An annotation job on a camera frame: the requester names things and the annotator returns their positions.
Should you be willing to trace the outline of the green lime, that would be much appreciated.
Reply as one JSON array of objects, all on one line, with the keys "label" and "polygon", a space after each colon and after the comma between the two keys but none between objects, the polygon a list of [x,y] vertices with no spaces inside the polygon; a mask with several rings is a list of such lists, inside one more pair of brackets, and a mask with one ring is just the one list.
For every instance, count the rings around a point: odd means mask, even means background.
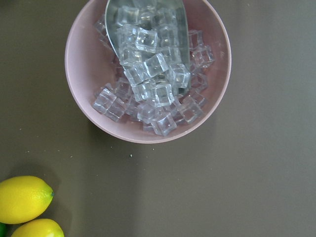
[{"label": "green lime", "polygon": [[6,224],[0,223],[0,237],[6,237],[7,227]]}]

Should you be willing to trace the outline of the pink bowl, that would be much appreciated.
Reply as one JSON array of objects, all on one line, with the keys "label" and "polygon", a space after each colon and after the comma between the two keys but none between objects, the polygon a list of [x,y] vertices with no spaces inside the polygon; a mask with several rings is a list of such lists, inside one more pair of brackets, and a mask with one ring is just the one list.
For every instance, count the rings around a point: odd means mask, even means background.
[{"label": "pink bowl", "polygon": [[141,128],[140,123],[124,117],[121,122],[93,109],[94,93],[103,85],[115,81],[112,64],[114,54],[99,41],[94,23],[105,13],[105,0],[90,0],[78,14],[70,30],[65,50],[65,72],[74,100],[85,116],[104,132],[133,143],[156,144],[183,137],[201,126],[221,102],[231,74],[232,53],[226,28],[213,6],[206,0],[186,0],[190,29],[203,31],[204,42],[211,47],[214,63],[206,70],[208,88],[203,114],[190,124],[178,126],[167,136],[155,135]]}]

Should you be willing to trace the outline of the clear ice cubes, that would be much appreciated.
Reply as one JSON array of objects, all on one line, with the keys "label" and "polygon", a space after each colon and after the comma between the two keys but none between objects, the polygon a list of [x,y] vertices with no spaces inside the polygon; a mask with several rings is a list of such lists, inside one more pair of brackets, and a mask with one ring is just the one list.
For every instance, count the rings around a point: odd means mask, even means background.
[{"label": "clear ice cubes", "polygon": [[202,116],[201,69],[213,58],[202,32],[188,29],[182,1],[110,0],[95,26],[118,61],[115,86],[95,96],[98,113],[113,121],[127,115],[160,136]]}]

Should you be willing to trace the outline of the metal ice scoop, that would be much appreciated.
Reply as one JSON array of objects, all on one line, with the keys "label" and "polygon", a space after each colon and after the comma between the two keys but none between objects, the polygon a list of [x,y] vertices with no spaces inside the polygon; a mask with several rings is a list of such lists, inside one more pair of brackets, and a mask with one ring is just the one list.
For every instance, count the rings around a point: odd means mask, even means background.
[{"label": "metal ice scoop", "polygon": [[188,23],[181,0],[110,0],[106,32],[131,86],[166,80],[190,88]]}]

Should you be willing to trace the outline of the whole yellow lemon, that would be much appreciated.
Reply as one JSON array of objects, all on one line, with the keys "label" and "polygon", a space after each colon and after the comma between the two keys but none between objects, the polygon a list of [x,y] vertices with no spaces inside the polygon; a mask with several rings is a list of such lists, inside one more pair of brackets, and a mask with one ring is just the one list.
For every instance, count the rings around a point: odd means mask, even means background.
[{"label": "whole yellow lemon", "polygon": [[12,237],[64,237],[57,222],[51,219],[36,219],[17,228]]},{"label": "whole yellow lemon", "polygon": [[17,176],[0,183],[0,221],[20,224],[40,216],[54,197],[53,189],[36,176]]}]

